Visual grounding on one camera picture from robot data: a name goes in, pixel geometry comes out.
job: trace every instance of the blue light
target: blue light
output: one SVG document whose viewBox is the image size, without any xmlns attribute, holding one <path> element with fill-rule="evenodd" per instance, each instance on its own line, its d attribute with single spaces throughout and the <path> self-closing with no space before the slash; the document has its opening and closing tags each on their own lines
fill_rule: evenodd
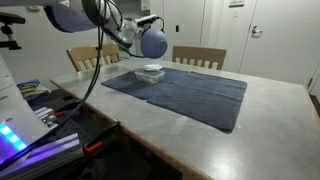
<svg viewBox="0 0 320 180">
<path fill-rule="evenodd" d="M 27 145 L 6 125 L 0 125 L 0 135 L 4 136 L 7 141 L 19 151 L 27 147 Z"/>
</svg>

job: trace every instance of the gray tabletop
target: gray tabletop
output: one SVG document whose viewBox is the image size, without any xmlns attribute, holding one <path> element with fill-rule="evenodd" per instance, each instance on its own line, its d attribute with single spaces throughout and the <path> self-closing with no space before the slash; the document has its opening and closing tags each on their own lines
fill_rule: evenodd
<svg viewBox="0 0 320 180">
<path fill-rule="evenodd" d="M 100 85 L 151 63 L 247 82 L 234 131 L 225 134 Z M 83 97 L 92 74 L 52 82 Z M 102 68 L 99 78 L 88 104 L 214 179 L 320 179 L 319 118 L 301 85 L 149 59 Z"/>
</svg>

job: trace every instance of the chair backrest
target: chair backrest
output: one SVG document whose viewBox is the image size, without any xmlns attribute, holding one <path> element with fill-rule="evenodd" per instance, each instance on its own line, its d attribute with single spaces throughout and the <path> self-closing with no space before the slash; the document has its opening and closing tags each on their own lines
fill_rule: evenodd
<svg viewBox="0 0 320 180">
<path fill-rule="evenodd" d="M 84 70 L 81 67 L 81 63 L 85 69 L 96 67 L 96 60 L 98 57 L 97 46 L 84 46 L 67 49 L 67 54 L 77 72 Z M 102 57 L 105 61 L 105 64 L 120 62 L 121 57 L 118 45 L 104 44 L 102 46 Z"/>
<path fill-rule="evenodd" d="M 201 67 L 204 67 L 206 61 L 209 61 L 210 69 L 213 63 L 218 63 L 217 69 L 221 70 L 226 53 L 227 51 L 224 49 L 173 46 L 172 61 L 177 62 L 177 59 L 179 59 L 179 62 L 183 64 L 184 59 L 186 59 L 186 64 L 191 64 L 191 60 L 193 60 L 193 65 L 197 66 L 200 62 Z"/>
</svg>

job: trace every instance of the dark gray cloth mat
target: dark gray cloth mat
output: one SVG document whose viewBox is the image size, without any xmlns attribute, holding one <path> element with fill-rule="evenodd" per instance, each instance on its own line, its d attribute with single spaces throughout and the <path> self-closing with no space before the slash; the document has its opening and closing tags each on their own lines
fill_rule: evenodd
<svg viewBox="0 0 320 180">
<path fill-rule="evenodd" d="M 180 71 L 170 68 L 163 68 L 161 70 L 165 72 L 164 79 L 154 85 L 138 81 L 134 72 L 128 72 L 121 76 L 109 79 L 105 82 L 102 82 L 102 85 L 129 94 L 136 98 L 146 100 L 158 94 L 162 88 L 170 85 L 185 74 L 189 73 L 187 71 Z"/>
<path fill-rule="evenodd" d="M 190 73 L 147 102 L 218 129 L 232 131 L 246 87 L 246 82 Z"/>
</svg>

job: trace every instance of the blue sphere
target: blue sphere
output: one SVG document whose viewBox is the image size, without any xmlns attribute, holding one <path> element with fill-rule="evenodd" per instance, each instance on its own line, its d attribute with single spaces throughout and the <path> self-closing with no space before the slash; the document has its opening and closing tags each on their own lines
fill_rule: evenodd
<svg viewBox="0 0 320 180">
<path fill-rule="evenodd" d="M 145 57 L 160 58 L 168 49 L 166 35 L 160 30 L 148 29 L 141 38 L 140 48 Z"/>
</svg>

